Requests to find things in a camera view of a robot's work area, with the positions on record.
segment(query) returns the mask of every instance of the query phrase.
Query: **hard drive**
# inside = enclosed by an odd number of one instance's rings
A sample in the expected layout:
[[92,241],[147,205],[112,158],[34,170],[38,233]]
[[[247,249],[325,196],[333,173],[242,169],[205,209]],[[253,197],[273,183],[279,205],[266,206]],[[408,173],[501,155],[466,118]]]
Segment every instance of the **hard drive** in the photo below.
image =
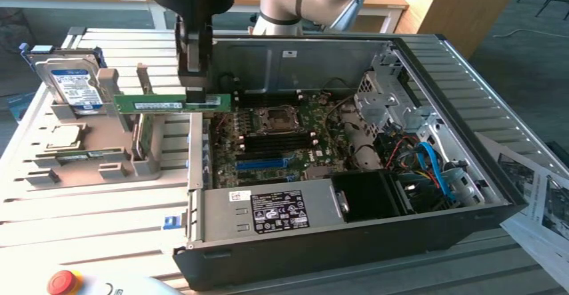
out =
[[96,79],[99,65],[92,60],[84,57],[52,58],[36,63],[38,74],[54,94],[55,102],[70,104],[78,115],[106,112]]

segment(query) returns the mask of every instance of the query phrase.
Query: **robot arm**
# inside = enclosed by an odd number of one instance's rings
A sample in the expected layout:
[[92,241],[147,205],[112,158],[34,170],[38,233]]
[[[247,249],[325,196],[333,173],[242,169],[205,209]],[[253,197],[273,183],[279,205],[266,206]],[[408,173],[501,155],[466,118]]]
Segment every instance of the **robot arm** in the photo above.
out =
[[363,0],[261,0],[255,35],[301,35],[301,19],[346,31],[354,23]]
[[206,99],[206,75],[211,56],[211,16],[226,12],[234,0],[155,0],[176,13],[178,75],[189,88],[189,101]]
[[[155,0],[176,13],[178,75],[187,87],[187,101],[206,100],[209,59],[211,56],[211,16],[226,12],[235,0]],[[261,0],[255,35],[299,35],[301,19],[331,29],[350,28],[363,0]]]

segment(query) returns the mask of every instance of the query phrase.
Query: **yellow cable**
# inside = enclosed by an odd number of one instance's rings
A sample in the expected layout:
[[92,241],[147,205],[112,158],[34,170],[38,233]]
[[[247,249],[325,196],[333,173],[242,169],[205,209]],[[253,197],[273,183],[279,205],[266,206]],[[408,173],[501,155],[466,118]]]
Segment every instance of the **yellow cable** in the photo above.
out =
[[414,172],[432,180],[430,176],[426,173],[424,173],[422,171],[416,170]]

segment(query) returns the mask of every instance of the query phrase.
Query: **motherboard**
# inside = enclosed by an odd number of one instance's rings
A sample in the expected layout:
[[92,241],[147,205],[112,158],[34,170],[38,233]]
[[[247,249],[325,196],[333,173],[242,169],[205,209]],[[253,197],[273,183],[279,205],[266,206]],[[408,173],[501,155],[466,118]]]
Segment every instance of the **motherboard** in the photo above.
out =
[[211,120],[213,188],[325,178],[347,169],[346,138],[330,136],[330,94],[239,95]]

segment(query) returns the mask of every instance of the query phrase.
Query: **green ram stick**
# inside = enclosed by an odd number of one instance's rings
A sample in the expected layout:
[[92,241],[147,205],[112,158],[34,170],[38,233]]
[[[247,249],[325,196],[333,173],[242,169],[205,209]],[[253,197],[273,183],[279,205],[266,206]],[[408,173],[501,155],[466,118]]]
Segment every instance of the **green ram stick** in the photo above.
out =
[[115,95],[120,114],[230,112],[231,95],[210,94],[205,103],[186,103],[185,94]]

